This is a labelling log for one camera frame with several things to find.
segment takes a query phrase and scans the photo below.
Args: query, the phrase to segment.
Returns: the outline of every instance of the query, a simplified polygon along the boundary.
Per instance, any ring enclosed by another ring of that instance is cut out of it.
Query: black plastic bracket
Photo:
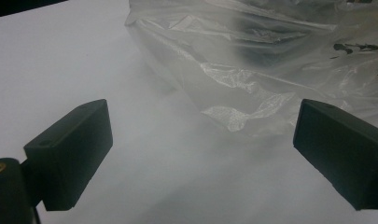
[[[28,143],[21,165],[0,159],[0,223],[39,223],[40,201],[48,211],[75,206],[112,145],[107,102],[98,100],[78,106]]]
[[[356,210],[378,209],[378,128],[303,100],[293,144]]]

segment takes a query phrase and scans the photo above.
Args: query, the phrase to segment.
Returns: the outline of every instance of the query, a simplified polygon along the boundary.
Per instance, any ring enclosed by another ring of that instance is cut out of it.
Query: plastic bag
[[[350,2],[131,0],[126,26],[202,113],[273,135],[294,130],[303,98],[378,119],[378,1]]]

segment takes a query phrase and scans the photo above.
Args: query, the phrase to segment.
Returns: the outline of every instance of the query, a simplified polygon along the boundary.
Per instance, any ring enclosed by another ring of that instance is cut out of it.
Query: black rubber pad
[[[24,148],[48,211],[69,210],[113,145],[106,100],[81,105]]]
[[[293,144],[356,210],[378,209],[378,128],[303,100]]]

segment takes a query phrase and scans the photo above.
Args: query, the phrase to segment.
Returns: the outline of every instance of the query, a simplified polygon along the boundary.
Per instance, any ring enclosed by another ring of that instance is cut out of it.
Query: white table
[[[67,212],[43,223],[378,223],[291,144],[201,115],[146,66],[126,0],[76,0],[0,18],[0,158],[80,104],[108,101],[114,146]]]

